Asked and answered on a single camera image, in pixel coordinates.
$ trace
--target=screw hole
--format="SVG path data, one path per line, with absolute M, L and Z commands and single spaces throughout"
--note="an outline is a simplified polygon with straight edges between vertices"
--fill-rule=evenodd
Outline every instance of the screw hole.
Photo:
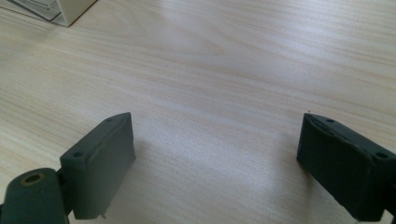
M 379 158 L 382 158 L 382 159 L 386 159 L 386 158 L 388 157 L 387 154 L 384 154 L 384 153 L 382 153 L 382 152 L 377 152 L 377 153 L 375 153 L 375 155 L 376 155 L 377 157 L 379 157 Z
M 81 152 L 76 152 L 75 154 L 73 154 L 73 157 L 82 157 L 82 153 Z
M 43 178 L 44 178 L 44 174 L 42 174 L 42 173 L 32 174 L 32 175 L 26 176 L 26 177 L 21 181 L 21 183 L 22 183 L 24 186 L 31 186 L 31 185 L 33 185 L 33 184 L 35 184 L 35 183 L 38 183 L 38 182 L 41 181 L 41 179 L 43 179 Z

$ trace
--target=mounting hole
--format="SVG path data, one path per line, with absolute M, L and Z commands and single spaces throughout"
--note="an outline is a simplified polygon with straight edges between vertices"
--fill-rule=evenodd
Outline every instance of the mounting hole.
M 382 152 L 377 152 L 377 153 L 375 153 L 375 155 L 376 155 L 377 157 L 379 157 L 379 158 L 382 158 L 382 159 L 386 159 L 386 158 L 388 157 L 387 154 L 384 154 L 384 153 L 382 153 Z
M 26 176 L 24 179 L 21 180 L 21 183 L 24 186 L 31 186 L 35 183 L 40 182 L 43 178 L 44 178 L 44 174 L 43 173 L 35 173 L 35 174 L 31 174 Z
M 73 154 L 73 157 L 75 157 L 75 158 L 82 157 L 82 153 L 81 152 L 75 152 L 75 154 Z

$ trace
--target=white object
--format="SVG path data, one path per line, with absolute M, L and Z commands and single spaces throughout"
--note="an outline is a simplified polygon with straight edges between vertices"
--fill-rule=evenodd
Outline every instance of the white object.
M 70 26 L 96 0 L 0 0 L 4 7 L 44 21 Z

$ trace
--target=dark green plastic part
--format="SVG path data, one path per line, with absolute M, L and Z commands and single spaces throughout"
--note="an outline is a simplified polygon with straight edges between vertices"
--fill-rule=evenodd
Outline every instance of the dark green plastic part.
M 42 168 L 12 180 L 7 187 L 1 223 L 68 223 L 56 172 Z
M 379 221 L 396 156 L 343 124 L 304 114 L 297 160 L 359 221 Z
M 134 159 L 130 113 L 105 119 L 62 155 L 64 178 L 75 183 L 77 219 L 105 213 Z
M 131 114 L 105 119 L 61 157 L 62 168 L 27 172 L 8 185 L 0 224 L 68 223 L 103 215 L 135 159 Z

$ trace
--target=light wood grain surface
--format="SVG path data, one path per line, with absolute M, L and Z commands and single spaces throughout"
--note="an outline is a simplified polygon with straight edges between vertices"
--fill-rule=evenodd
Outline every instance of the light wood grain surface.
M 395 12 L 99 0 L 64 28 L 0 8 L 0 201 L 130 111 L 137 160 L 107 219 L 72 223 L 356 223 L 299 166 L 298 140 L 310 111 L 396 152 Z

